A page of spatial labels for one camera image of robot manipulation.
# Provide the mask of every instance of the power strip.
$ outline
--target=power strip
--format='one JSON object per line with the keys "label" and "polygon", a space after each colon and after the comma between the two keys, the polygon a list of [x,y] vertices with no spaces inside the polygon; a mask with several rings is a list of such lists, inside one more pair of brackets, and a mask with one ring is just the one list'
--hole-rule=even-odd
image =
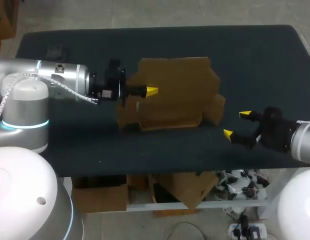
{"label": "power strip", "polygon": [[[248,227],[258,227],[259,228],[259,234],[261,240],[267,240],[267,230],[266,226],[263,223],[249,223]],[[227,230],[227,234],[231,237],[233,240],[238,240],[237,236],[234,235],[234,229],[241,230],[241,224],[233,223],[229,226]],[[247,240],[246,236],[241,235],[240,240]]]}

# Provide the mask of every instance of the flattened cardboard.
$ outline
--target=flattened cardboard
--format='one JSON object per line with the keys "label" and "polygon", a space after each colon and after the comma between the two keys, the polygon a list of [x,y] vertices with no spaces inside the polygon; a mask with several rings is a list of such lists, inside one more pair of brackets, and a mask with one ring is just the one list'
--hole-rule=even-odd
{"label": "flattened cardboard", "polygon": [[82,214],[126,211],[127,186],[73,188],[72,198]]}
{"label": "flattened cardboard", "polygon": [[142,59],[127,85],[157,87],[158,94],[129,96],[126,107],[117,109],[119,128],[134,123],[142,130],[195,127],[203,118],[218,125],[225,99],[218,95],[220,79],[210,65],[207,57]]}
{"label": "flattened cardboard", "polygon": [[[154,188],[154,178],[151,174],[148,174],[148,184],[149,184],[149,191],[151,194],[151,198],[153,202],[156,204],[156,194]],[[171,216],[182,216],[182,215],[191,215],[199,213],[199,209],[171,209],[171,210],[155,210],[154,215],[155,217],[171,217]]]}
{"label": "flattened cardboard", "polygon": [[171,174],[156,174],[154,179],[170,194],[193,210],[217,184],[218,177],[214,172],[203,171]]}

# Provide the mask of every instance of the cardboard box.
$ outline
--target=cardboard box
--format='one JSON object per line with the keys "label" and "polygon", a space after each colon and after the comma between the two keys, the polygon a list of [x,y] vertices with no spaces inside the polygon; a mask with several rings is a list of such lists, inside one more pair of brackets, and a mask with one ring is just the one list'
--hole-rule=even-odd
{"label": "cardboard box", "polygon": [[203,120],[218,125],[223,117],[220,79],[207,57],[144,58],[127,85],[157,87],[158,94],[129,96],[125,108],[118,105],[120,129],[136,123],[142,130],[195,127]]}
{"label": "cardboard box", "polygon": [[0,0],[0,38],[15,37],[20,0]]}
{"label": "cardboard box", "polygon": [[[151,198],[155,204],[157,203],[178,203],[176,197],[171,195],[163,186],[156,183],[151,174],[148,175],[149,190]],[[171,209],[171,210],[155,210],[156,217],[182,216],[199,213],[199,209]]]}
{"label": "cardboard box", "polygon": [[153,177],[190,210],[195,209],[219,181],[211,171],[155,174]]}
{"label": "cardboard box", "polygon": [[82,214],[126,211],[126,176],[72,177],[72,198]]}
{"label": "cardboard box", "polygon": [[131,174],[126,178],[127,186],[136,190],[146,191],[148,189],[148,176],[143,174]]}

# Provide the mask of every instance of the black cloth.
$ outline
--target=black cloth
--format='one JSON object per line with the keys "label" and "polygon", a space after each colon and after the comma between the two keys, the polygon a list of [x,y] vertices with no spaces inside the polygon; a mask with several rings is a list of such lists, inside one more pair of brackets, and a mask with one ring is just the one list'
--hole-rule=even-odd
{"label": "black cloth", "polygon": [[246,150],[223,129],[250,135],[258,123],[240,111],[282,109],[288,120],[310,120],[310,59],[288,25],[199,26],[62,30],[25,34],[16,57],[43,60],[48,46],[62,45],[66,62],[103,72],[118,58],[127,76],[142,58],[209,57],[226,98],[218,127],[118,131],[116,103],[95,106],[51,100],[49,144],[42,154],[60,176],[171,173],[308,166],[289,154],[256,146]]}

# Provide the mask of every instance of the silver cylinder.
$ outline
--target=silver cylinder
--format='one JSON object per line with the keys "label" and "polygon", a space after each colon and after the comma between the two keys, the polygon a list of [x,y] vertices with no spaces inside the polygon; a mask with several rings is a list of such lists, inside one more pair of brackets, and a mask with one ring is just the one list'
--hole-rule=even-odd
{"label": "silver cylinder", "polygon": [[295,131],[290,144],[294,159],[310,164],[310,124],[303,123]]}
{"label": "silver cylinder", "polygon": [[8,99],[3,112],[3,121],[15,126],[35,126],[49,119],[48,98],[24,101]]}
{"label": "silver cylinder", "polygon": [[20,147],[41,153],[48,146],[48,124],[37,128],[18,129],[0,122],[0,147]]}
{"label": "silver cylinder", "polygon": [[[0,92],[4,77],[14,73],[38,74],[39,78],[52,78],[81,95],[86,96],[89,93],[90,78],[85,65],[0,57]],[[50,82],[46,81],[45,83],[48,85],[50,97],[74,98],[74,95],[71,95],[66,90],[55,87]]]}

